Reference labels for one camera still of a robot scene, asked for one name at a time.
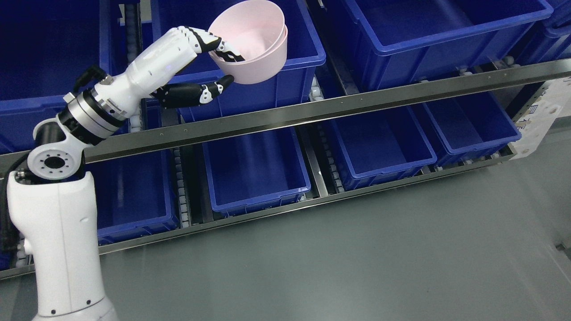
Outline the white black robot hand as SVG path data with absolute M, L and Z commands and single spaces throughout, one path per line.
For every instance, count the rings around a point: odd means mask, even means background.
M 194 107 L 209 104 L 233 83 L 232 75 L 208 82 L 175 83 L 170 81 L 190 65 L 198 55 L 213 52 L 224 62 L 243 62 L 238 49 L 209 31 L 188 26 L 169 29 L 149 45 L 125 72 L 113 77 L 110 85 L 98 83 L 98 97 L 122 111 L 134 110 L 142 99 L 154 98 L 163 108 Z

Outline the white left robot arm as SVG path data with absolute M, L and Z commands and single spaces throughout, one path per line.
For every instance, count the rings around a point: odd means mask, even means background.
M 100 266 L 94 177 L 82 170 L 84 150 L 116 132 L 140 100 L 165 85 L 132 63 L 92 89 L 65 96 L 66 107 L 33 131 L 28 171 L 10 169 L 4 180 L 10 221 L 22 232 L 35 264 L 35 321 L 117 321 Z

